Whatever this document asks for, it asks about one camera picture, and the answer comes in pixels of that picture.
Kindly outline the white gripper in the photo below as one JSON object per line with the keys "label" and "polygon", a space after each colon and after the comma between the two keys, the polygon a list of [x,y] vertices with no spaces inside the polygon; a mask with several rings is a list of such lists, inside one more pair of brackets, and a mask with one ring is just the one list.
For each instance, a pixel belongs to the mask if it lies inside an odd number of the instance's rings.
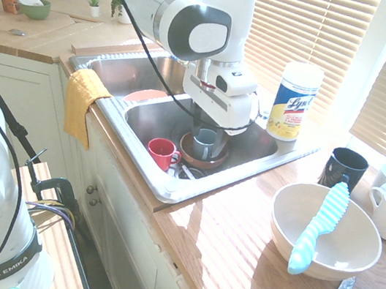
{"label": "white gripper", "polygon": [[202,111],[215,123],[225,128],[216,130],[211,156],[217,157],[228,141],[228,134],[245,131],[250,121],[252,100],[250,94],[257,90],[257,80],[250,72],[209,67],[206,76],[197,74],[197,65],[186,67],[183,89],[194,102],[192,135],[201,130]]}

